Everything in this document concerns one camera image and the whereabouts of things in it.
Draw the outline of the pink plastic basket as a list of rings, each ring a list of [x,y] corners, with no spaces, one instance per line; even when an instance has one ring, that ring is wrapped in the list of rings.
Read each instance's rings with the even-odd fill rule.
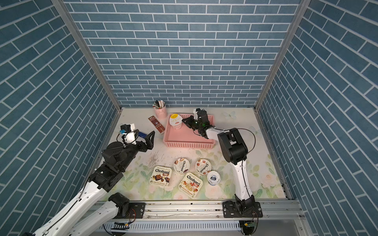
[[[216,143],[215,140],[205,139],[197,136],[197,132],[182,125],[181,128],[175,129],[170,125],[169,120],[164,132],[163,142],[170,148],[203,148],[212,149]]]

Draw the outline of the white yellow yogurt cup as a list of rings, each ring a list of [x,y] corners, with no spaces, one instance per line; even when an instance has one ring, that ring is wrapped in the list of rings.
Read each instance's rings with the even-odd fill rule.
[[[179,114],[171,114],[169,117],[169,124],[173,129],[180,129],[182,127],[182,116]]]

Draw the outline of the square Chobani flip chocolate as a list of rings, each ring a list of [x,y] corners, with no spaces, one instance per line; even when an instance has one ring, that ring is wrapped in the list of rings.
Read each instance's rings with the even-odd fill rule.
[[[165,188],[169,185],[171,179],[172,169],[169,167],[156,166],[153,169],[149,183],[152,185]]]

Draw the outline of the round Chobani yogurt dark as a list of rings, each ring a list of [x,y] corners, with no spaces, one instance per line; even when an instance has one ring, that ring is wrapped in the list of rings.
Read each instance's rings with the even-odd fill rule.
[[[173,167],[178,174],[182,175],[189,171],[190,162],[186,158],[180,157],[175,160]]]

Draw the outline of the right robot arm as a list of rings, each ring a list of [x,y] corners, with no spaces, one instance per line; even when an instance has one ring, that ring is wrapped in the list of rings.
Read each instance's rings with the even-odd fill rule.
[[[198,135],[206,139],[219,142],[224,159],[231,165],[235,182],[235,201],[233,202],[236,212],[241,217],[263,217],[259,202],[255,200],[249,187],[247,177],[247,155],[249,154],[239,129],[218,129],[210,124],[207,112],[199,108],[194,114],[182,119],[182,122]]]

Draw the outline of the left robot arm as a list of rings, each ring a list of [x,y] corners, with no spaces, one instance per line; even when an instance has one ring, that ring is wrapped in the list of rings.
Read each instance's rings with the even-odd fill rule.
[[[139,152],[152,150],[155,132],[138,141],[139,131],[130,132],[131,140],[113,142],[102,151],[104,162],[90,176],[79,193],[52,219],[35,230],[33,236],[89,236],[101,225],[111,219],[128,219],[127,229],[136,219],[142,218],[145,203],[130,203],[130,200],[117,192],[95,212],[84,214],[102,199],[124,176],[126,168]]]

